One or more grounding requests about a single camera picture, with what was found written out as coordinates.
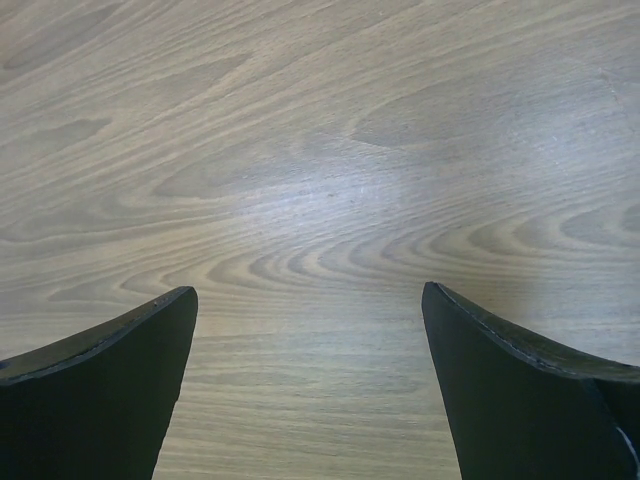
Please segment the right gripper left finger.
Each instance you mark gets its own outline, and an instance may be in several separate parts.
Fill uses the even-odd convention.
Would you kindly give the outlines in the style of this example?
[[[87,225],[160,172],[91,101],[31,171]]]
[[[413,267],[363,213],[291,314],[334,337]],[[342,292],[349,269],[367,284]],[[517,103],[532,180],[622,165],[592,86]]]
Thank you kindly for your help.
[[[150,479],[189,357],[191,286],[1,362],[4,479]]]

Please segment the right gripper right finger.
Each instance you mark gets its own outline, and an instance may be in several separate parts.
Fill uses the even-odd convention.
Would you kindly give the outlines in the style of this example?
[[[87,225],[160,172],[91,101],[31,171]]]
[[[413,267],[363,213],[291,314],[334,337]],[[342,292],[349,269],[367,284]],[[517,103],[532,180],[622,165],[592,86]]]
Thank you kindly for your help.
[[[553,341],[436,282],[421,306],[462,478],[638,478],[638,367]]]

